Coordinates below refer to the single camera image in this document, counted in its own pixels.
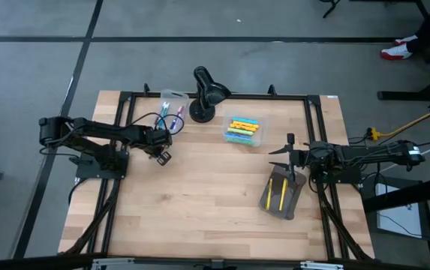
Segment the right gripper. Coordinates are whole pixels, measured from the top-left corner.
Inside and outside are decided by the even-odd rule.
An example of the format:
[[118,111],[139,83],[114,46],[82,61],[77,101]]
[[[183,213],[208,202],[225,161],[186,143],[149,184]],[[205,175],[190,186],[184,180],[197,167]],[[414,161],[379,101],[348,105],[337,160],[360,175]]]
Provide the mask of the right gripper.
[[271,164],[283,168],[284,170],[289,170],[290,175],[293,179],[296,178],[296,167],[302,167],[304,168],[306,166],[309,151],[306,150],[296,150],[292,144],[284,145],[279,150],[271,151],[270,155],[277,155],[277,154],[283,154],[288,153],[289,156],[289,163],[279,163],[279,162],[271,162]]

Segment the thin green marker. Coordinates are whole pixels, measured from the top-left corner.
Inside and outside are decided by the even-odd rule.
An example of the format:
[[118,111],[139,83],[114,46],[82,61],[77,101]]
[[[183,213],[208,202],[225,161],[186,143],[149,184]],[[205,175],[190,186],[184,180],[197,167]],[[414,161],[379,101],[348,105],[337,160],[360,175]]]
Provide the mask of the thin green marker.
[[158,117],[158,121],[157,121],[157,126],[159,128],[163,126],[162,118],[166,115],[168,108],[169,108],[168,102],[163,102],[161,105],[160,116]]

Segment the pink marker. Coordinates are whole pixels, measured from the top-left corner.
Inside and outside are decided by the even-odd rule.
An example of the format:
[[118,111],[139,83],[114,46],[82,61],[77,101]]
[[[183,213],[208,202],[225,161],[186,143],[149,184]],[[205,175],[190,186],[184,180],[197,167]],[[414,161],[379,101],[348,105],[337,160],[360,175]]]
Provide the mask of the pink marker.
[[170,125],[170,130],[174,131],[176,129],[177,126],[177,122],[182,119],[182,114],[184,112],[184,106],[181,106],[180,108],[178,108],[178,111],[176,113],[176,116],[174,117],[174,119],[172,120],[172,123]]

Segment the slim yellow highlighter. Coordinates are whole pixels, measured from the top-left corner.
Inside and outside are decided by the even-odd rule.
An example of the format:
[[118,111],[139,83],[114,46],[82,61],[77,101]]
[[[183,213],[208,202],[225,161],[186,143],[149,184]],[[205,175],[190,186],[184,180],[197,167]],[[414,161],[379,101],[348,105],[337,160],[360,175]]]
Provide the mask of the slim yellow highlighter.
[[273,185],[273,179],[270,178],[268,182],[268,191],[266,195],[266,202],[265,202],[265,209],[269,210],[271,206],[271,196],[272,196],[272,185]]
[[280,200],[278,204],[278,210],[281,212],[284,206],[284,198],[288,187],[288,180],[286,178],[283,179],[281,183],[281,192],[280,192]]

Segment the light green highlighter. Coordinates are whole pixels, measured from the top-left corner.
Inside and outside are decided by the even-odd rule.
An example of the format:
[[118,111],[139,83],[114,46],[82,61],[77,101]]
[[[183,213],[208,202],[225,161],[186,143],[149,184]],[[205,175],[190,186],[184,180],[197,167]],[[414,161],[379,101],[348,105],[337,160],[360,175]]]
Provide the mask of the light green highlighter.
[[250,131],[250,130],[242,130],[242,129],[232,128],[232,127],[229,127],[229,128],[227,129],[227,132],[228,132],[228,133],[233,133],[233,134],[241,134],[241,135],[249,136],[249,137],[251,137],[251,136],[253,136],[253,135],[254,135],[254,132],[253,132],[253,131]]

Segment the clear plastic bin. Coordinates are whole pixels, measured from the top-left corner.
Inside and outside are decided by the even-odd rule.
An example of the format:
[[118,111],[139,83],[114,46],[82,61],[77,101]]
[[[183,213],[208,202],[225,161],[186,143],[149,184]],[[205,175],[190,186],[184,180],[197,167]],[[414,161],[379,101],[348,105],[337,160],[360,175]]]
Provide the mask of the clear plastic bin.
[[[186,116],[186,112],[188,111],[189,98],[186,94],[182,92],[174,91],[172,89],[165,89],[161,91],[159,113],[161,111],[161,105],[163,102],[168,102],[170,104],[169,110],[165,115],[165,117],[162,118],[163,126],[162,127],[157,126],[155,127],[155,129],[167,129],[171,133],[171,135],[175,137],[177,134],[179,134],[182,131],[182,129],[185,126],[185,116]],[[172,120],[176,116],[178,108],[180,108],[181,106],[185,107],[184,112],[182,114],[182,119],[180,119],[177,122],[176,129],[174,131],[171,131],[170,125],[172,123]]]
[[259,147],[263,144],[263,141],[266,137],[266,132],[268,129],[267,121],[264,117],[261,116],[253,116],[249,115],[247,113],[240,113],[240,112],[229,112],[226,114],[225,117],[223,117],[223,124],[222,124],[222,135],[225,140],[225,133],[227,132],[227,129],[230,127],[230,124],[233,122],[232,118],[244,118],[244,119],[252,119],[259,122],[259,128],[254,132],[254,135],[251,136],[251,141],[255,142],[255,145],[253,147]]

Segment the smoky grey plastic bin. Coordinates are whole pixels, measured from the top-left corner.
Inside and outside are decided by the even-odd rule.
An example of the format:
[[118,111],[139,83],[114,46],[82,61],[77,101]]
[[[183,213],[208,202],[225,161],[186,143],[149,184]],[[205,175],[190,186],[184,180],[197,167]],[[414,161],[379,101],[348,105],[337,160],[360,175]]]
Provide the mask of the smoky grey plastic bin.
[[[303,175],[302,173],[299,173],[296,171],[295,176],[296,178],[293,179],[289,171],[284,170],[279,166],[274,166],[268,178],[268,182],[270,178],[273,179],[270,209],[269,210],[265,209],[266,195],[268,191],[268,182],[266,183],[266,186],[261,194],[261,197],[259,200],[259,207],[263,211],[267,212],[271,216],[274,216],[278,219],[293,220],[296,204],[302,193],[303,186],[307,182],[306,176]],[[279,211],[278,204],[280,200],[281,183],[284,178],[288,180],[288,187],[284,198],[283,210]]]

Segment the black gooseneck desk lamp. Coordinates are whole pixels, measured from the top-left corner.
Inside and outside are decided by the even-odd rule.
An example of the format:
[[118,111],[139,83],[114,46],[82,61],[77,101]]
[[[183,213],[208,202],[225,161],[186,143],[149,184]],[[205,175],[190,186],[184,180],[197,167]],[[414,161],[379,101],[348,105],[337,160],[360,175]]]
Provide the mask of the black gooseneck desk lamp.
[[189,106],[189,115],[195,122],[210,122],[215,117],[215,106],[231,96],[232,92],[215,82],[203,66],[194,69],[194,78],[197,82],[197,98]]

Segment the white flat box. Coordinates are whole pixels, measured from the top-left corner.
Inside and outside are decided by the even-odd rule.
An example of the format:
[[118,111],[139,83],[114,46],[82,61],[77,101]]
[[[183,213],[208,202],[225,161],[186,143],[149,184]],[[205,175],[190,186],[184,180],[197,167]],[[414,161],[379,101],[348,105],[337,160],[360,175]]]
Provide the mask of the white flat box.
[[418,203],[379,210],[376,218],[376,225],[380,230],[422,238]]

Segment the black aluminium rig frame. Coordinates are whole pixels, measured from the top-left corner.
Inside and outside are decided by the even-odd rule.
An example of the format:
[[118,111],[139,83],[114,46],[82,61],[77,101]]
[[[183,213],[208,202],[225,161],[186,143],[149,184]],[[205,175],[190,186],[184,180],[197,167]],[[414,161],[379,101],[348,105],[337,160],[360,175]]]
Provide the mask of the black aluminium rig frame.
[[[264,117],[259,147],[226,142],[229,112]],[[269,151],[288,133],[296,144],[327,138],[347,142],[339,102],[308,95],[233,94],[207,124],[187,121],[160,166],[140,151],[130,153],[110,230],[95,253],[0,260],[0,270],[70,270],[103,263],[227,267],[330,264],[317,195],[304,188],[293,220],[279,220],[257,204],[271,165]]]

